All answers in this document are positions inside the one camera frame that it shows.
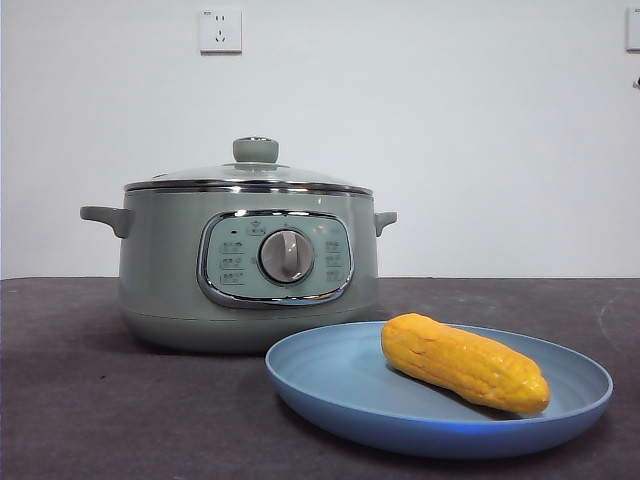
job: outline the pot handle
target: pot handle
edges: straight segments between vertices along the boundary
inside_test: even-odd
[[[133,224],[133,212],[126,208],[82,207],[80,218],[106,223],[118,238],[127,238]]]
[[[376,226],[376,237],[382,235],[382,230],[387,225],[398,221],[398,212],[382,212],[373,214],[373,223]]]

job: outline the lid rim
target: lid rim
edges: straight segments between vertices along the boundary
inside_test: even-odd
[[[373,196],[373,191],[351,185],[342,185],[322,182],[295,182],[284,180],[211,180],[211,179],[191,179],[191,180],[151,180],[144,182],[134,182],[125,185],[124,191],[150,190],[156,188],[190,188],[190,187],[262,187],[262,188],[298,188],[305,190],[335,191],[359,193],[361,195]]]

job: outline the glass lid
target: glass lid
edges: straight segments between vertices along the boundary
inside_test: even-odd
[[[371,195],[369,189],[322,173],[276,163],[278,142],[264,137],[239,138],[233,142],[234,163],[165,173],[151,180],[130,183],[125,191],[147,189],[347,192]]]

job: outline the corn cob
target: corn cob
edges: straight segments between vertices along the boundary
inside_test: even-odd
[[[474,404],[516,413],[549,404],[549,386],[532,359],[429,317],[409,313],[386,322],[382,350],[394,368]]]

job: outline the plate rim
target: plate rim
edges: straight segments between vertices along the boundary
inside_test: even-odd
[[[494,425],[494,426],[509,426],[509,425],[522,425],[522,424],[538,424],[538,423],[549,423],[549,422],[556,422],[556,421],[560,421],[560,420],[566,420],[572,417],[578,417],[582,414],[597,410],[599,407],[601,407],[602,405],[605,405],[609,399],[611,398],[611,395],[613,394],[613,378],[611,377],[611,375],[609,374],[609,372],[602,366],[600,365],[598,362],[596,362],[595,360],[593,360],[592,358],[576,351],[573,350],[571,348],[565,347],[563,345],[559,345],[557,343],[553,343],[550,342],[548,340],[544,340],[541,338],[536,338],[536,337],[532,337],[530,335],[524,335],[522,333],[516,333],[516,332],[510,332],[507,330],[500,330],[497,328],[489,328],[489,327],[480,327],[480,326],[476,326],[476,325],[462,325],[462,324],[453,324],[453,323],[444,323],[444,325],[450,326],[450,327],[462,327],[462,328],[472,328],[472,329],[479,329],[479,330],[485,330],[485,331],[491,331],[491,332],[498,332],[498,333],[506,333],[508,335],[514,335],[514,336],[518,336],[518,337],[523,337],[526,338],[528,340],[533,340],[535,342],[541,342],[541,343],[545,343],[553,348],[559,348],[561,350],[565,350],[573,355],[576,355],[578,357],[581,357],[582,359],[586,360],[587,362],[593,364],[597,370],[600,371],[600,373],[602,373],[604,375],[604,377],[607,380],[607,390],[604,392],[604,394],[598,398],[598,400],[596,400],[593,403],[590,403],[587,406],[581,407],[581,408],[577,408],[574,410],[570,410],[566,413],[563,413],[562,415],[556,415],[553,417],[533,417],[533,418],[516,418],[516,419],[508,419],[508,420],[492,420],[492,419],[487,419],[487,420],[469,420],[469,421],[460,421],[460,420],[445,420],[445,419],[441,419],[441,418],[434,418],[434,417],[417,417],[417,416],[410,416],[410,415],[398,415],[395,413],[390,413],[390,412],[385,412],[383,410],[376,410],[376,409],[372,409],[372,408],[368,408],[368,407],[359,407],[359,406],[355,406],[353,404],[349,404],[347,402],[340,402],[340,401],[336,401],[330,398],[325,398],[324,396],[320,396],[314,393],[310,393],[308,390],[304,389],[304,388],[300,388],[298,386],[294,386],[292,385],[290,382],[284,380],[284,378],[282,377],[282,375],[280,375],[278,372],[275,371],[275,369],[273,368],[273,366],[271,365],[270,359],[271,356],[273,355],[273,352],[275,352],[275,350],[277,348],[280,348],[280,345],[282,345],[285,342],[290,342],[293,341],[292,339],[294,337],[298,337],[298,336],[303,336],[303,335],[308,335],[311,332],[317,332],[318,330],[323,330],[323,329],[335,329],[335,328],[345,328],[345,327],[349,327],[349,326],[371,326],[372,324],[376,324],[379,325],[380,327],[382,327],[382,325],[384,325],[386,323],[385,320],[371,320],[371,321],[361,321],[361,322],[348,322],[348,323],[338,323],[338,324],[334,324],[334,325],[325,325],[322,327],[316,327],[316,328],[310,328],[308,330],[303,330],[301,332],[297,332],[294,333],[292,335],[289,335],[285,338],[282,338],[280,340],[278,340],[276,343],[274,343],[269,350],[267,351],[266,355],[265,355],[265,364],[267,369],[269,370],[269,373],[276,378],[279,382],[281,382],[284,385],[287,385],[289,388],[292,388],[308,397],[314,398],[318,401],[321,402],[325,402],[343,409],[347,409],[347,410],[353,410],[353,411],[358,411],[358,412],[362,412],[362,413],[366,413],[369,415],[376,415],[376,416],[381,416],[381,417],[385,417],[385,418],[391,418],[394,420],[402,420],[402,421],[410,421],[410,422],[429,422],[432,423],[434,425],[472,425],[472,426],[487,426],[487,425]]]

